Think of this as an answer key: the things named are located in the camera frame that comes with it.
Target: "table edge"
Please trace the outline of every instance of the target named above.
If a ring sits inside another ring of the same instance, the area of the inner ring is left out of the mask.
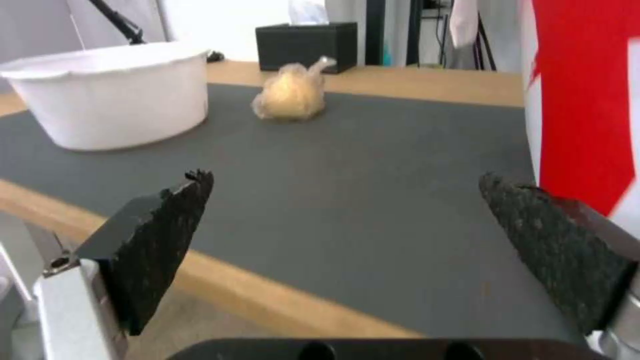
[[[0,179],[0,211],[81,243],[106,218]],[[405,329],[189,250],[173,285],[187,294],[288,336],[417,338]]]

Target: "plastic bag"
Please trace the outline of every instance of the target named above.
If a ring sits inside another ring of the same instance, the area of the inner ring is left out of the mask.
[[[322,70],[335,65],[323,56],[309,69],[302,64],[287,64],[278,75],[264,83],[262,92],[252,102],[260,119],[308,120],[324,109]]]

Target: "red fabric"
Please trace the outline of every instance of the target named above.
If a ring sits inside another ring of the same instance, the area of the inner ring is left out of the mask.
[[[533,0],[542,78],[540,185],[608,215],[633,181],[627,51],[640,1]]]

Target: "textured rubber pad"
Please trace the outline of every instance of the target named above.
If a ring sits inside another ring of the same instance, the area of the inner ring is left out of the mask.
[[[100,264],[120,325],[130,335],[142,332],[171,285],[211,193],[210,172],[187,178],[176,189],[128,202],[77,250]]]
[[[556,306],[583,334],[602,329],[637,263],[612,251],[605,242],[611,239],[586,226],[586,206],[578,202],[553,198],[533,186],[509,184],[493,174],[480,178],[479,187],[520,259]],[[565,208],[582,210],[572,217]]]

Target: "white cloth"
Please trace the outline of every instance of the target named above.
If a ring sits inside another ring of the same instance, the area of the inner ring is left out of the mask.
[[[329,23],[324,0],[289,0],[289,19],[292,25]]]
[[[478,32],[477,0],[457,0],[451,10],[451,40],[455,48],[473,44]]]

